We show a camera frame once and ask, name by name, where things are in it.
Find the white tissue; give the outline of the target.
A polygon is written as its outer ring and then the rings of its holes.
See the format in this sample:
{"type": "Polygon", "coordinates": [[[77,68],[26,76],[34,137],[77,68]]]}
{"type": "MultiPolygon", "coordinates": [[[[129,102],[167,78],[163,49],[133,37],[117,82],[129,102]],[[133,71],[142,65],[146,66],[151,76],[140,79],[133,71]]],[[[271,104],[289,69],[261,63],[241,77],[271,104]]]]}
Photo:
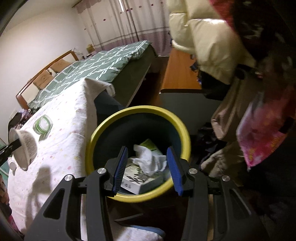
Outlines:
{"type": "Polygon", "coordinates": [[[148,176],[163,172],[167,167],[166,155],[154,155],[149,148],[134,145],[136,157],[131,158],[133,164],[138,165],[140,169],[148,176]]]}

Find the tan pillow right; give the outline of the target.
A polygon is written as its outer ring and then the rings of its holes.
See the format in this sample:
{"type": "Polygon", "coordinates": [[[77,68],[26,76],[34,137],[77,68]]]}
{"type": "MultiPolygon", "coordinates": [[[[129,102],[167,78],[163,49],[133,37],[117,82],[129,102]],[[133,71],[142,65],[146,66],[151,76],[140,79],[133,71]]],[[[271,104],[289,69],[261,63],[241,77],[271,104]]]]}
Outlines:
{"type": "Polygon", "coordinates": [[[66,67],[70,66],[72,63],[68,62],[64,59],[60,59],[58,61],[56,61],[55,63],[53,63],[50,68],[56,72],[56,73],[60,73],[62,72],[66,67]]]}

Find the yellow-rimmed dark trash bin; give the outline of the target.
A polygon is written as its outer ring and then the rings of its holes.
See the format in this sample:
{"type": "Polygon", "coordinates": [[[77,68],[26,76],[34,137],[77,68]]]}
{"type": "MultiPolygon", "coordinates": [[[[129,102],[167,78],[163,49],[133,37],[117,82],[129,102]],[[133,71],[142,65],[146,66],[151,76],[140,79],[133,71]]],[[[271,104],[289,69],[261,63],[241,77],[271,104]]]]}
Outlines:
{"type": "Polygon", "coordinates": [[[167,109],[140,105],[116,112],[95,129],[86,146],[86,174],[104,167],[121,147],[126,146],[131,155],[133,146],[147,139],[163,154],[172,147],[178,158],[190,159],[191,140],[184,123],[167,109]]]}

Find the cream puffer jacket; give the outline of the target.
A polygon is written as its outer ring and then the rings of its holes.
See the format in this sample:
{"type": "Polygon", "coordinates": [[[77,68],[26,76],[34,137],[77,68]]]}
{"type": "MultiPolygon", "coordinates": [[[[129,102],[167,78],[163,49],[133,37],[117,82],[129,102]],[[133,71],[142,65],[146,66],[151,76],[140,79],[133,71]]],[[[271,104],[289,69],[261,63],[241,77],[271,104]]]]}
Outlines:
{"type": "Polygon", "coordinates": [[[197,58],[199,69],[229,84],[238,64],[255,66],[234,30],[234,1],[167,1],[173,47],[197,58]]]}

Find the orange wooden desk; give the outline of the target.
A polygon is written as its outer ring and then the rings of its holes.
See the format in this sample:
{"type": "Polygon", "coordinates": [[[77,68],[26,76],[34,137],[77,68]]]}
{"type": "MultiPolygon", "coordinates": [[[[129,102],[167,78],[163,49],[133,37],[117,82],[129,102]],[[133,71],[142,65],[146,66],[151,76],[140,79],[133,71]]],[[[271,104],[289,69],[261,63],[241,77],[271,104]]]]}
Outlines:
{"type": "Polygon", "coordinates": [[[201,93],[197,72],[190,66],[195,63],[190,54],[173,48],[171,50],[160,93],[201,93]]]}

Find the wooden bed headboard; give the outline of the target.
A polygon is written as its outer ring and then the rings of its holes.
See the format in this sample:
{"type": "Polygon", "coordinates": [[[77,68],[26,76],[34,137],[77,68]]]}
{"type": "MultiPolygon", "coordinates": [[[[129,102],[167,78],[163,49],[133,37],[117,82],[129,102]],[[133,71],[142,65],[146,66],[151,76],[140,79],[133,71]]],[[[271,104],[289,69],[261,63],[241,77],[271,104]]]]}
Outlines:
{"type": "Polygon", "coordinates": [[[46,65],[43,69],[41,69],[34,77],[32,77],[21,89],[20,91],[16,94],[16,99],[18,101],[18,104],[20,105],[21,108],[23,109],[29,109],[28,103],[32,101],[40,91],[37,86],[34,85],[34,80],[42,74],[43,71],[48,71],[49,68],[59,61],[60,59],[64,59],[68,62],[75,62],[78,61],[79,58],[77,55],[74,53],[74,51],[69,50],[66,53],[62,54],[52,62],[50,62],[48,65],[46,65]]]}

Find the white floral table cloth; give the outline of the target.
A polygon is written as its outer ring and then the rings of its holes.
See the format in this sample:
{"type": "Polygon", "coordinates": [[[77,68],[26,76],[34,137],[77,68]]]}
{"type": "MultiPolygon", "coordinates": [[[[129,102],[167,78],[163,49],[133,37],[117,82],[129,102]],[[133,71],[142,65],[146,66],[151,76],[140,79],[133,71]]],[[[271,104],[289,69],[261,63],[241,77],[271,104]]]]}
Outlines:
{"type": "Polygon", "coordinates": [[[86,176],[86,145],[97,128],[94,100],[101,93],[115,95],[112,84],[85,78],[63,90],[40,108],[21,128],[34,136],[37,156],[27,171],[17,166],[8,177],[10,207],[16,226],[26,233],[35,216],[68,174],[86,176]],[[49,133],[38,135],[34,122],[47,115],[53,125],[49,133]]]}

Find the pink floral cloth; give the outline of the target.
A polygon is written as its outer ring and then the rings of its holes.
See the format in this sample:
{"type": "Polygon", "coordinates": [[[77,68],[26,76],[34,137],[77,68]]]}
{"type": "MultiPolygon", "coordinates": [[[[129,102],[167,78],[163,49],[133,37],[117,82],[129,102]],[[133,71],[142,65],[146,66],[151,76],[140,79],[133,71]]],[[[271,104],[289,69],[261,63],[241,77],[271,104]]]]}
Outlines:
{"type": "Polygon", "coordinates": [[[250,102],[236,130],[248,168],[268,158],[286,139],[295,124],[294,97],[294,89],[286,88],[268,99],[258,92],[250,102]]]}

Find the tan pillow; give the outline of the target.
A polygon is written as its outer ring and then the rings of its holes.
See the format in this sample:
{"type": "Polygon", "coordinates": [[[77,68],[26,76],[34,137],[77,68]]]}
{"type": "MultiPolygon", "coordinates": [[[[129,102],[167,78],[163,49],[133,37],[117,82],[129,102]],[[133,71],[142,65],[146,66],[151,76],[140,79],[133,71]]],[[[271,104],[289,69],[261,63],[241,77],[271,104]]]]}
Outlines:
{"type": "Polygon", "coordinates": [[[70,66],[72,63],[68,62],[64,59],[60,59],[58,61],[56,61],[55,63],[53,63],[50,68],[56,72],[56,73],[60,73],[62,72],[66,67],[70,66]]]}
{"type": "Polygon", "coordinates": [[[39,89],[44,89],[52,80],[53,76],[48,70],[44,70],[33,81],[33,84],[39,89]]]}

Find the white paper cup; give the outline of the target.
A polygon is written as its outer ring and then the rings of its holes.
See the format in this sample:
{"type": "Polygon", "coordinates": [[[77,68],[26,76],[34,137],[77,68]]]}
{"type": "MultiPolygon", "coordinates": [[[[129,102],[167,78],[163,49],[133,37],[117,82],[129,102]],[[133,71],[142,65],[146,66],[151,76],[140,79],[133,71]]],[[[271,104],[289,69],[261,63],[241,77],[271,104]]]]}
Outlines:
{"type": "Polygon", "coordinates": [[[34,136],[27,131],[12,128],[9,132],[9,143],[17,164],[22,170],[27,171],[37,156],[37,143],[34,136]]]}

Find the tan pillow left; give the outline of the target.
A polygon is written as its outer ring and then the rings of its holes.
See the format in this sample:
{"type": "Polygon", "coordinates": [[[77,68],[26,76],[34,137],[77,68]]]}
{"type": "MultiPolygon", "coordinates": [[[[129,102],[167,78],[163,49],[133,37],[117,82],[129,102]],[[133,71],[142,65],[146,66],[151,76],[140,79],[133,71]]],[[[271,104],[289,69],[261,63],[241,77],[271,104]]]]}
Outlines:
{"type": "Polygon", "coordinates": [[[44,89],[52,80],[53,76],[48,70],[44,70],[33,81],[33,84],[39,89],[44,89]]]}

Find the white and purple curtain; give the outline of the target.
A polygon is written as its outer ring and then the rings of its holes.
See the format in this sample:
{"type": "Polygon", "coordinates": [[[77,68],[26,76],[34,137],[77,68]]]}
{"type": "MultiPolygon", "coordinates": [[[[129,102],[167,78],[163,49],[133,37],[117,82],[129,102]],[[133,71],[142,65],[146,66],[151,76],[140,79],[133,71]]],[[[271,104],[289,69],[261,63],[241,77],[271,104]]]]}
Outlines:
{"type": "Polygon", "coordinates": [[[80,1],[74,9],[87,44],[97,52],[148,40],[159,56],[170,54],[166,1],[80,1]]]}

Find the small white bottle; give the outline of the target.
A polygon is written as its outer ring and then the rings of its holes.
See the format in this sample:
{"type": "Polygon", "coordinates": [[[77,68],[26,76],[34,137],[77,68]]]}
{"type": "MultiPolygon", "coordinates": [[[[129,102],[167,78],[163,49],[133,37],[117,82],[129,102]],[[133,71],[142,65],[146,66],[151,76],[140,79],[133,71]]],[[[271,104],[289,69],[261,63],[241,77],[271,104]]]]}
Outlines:
{"type": "Polygon", "coordinates": [[[10,170],[12,170],[13,175],[15,175],[17,165],[16,165],[15,160],[12,157],[8,158],[8,166],[9,166],[10,170]]]}

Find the clear jar with green band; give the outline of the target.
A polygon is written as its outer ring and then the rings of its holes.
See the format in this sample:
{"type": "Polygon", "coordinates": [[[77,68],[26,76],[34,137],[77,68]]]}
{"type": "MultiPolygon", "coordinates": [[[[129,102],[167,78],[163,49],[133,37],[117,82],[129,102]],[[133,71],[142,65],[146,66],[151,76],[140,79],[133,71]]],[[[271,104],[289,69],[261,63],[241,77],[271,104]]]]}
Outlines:
{"type": "Polygon", "coordinates": [[[52,128],[52,121],[47,115],[38,118],[33,124],[33,130],[38,135],[45,135],[49,133],[52,128]]]}

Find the white printed box in bin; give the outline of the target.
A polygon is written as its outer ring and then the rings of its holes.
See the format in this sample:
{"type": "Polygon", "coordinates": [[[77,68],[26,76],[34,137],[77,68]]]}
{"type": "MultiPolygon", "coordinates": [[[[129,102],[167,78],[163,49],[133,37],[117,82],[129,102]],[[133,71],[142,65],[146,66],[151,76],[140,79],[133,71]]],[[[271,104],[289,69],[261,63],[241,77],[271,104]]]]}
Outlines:
{"type": "Polygon", "coordinates": [[[168,168],[165,168],[163,172],[148,176],[142,171],[140,166],[128,161],[119,193],[127,195],[144,194],[161,186],[170,177],[171,174],[168,168]]]}

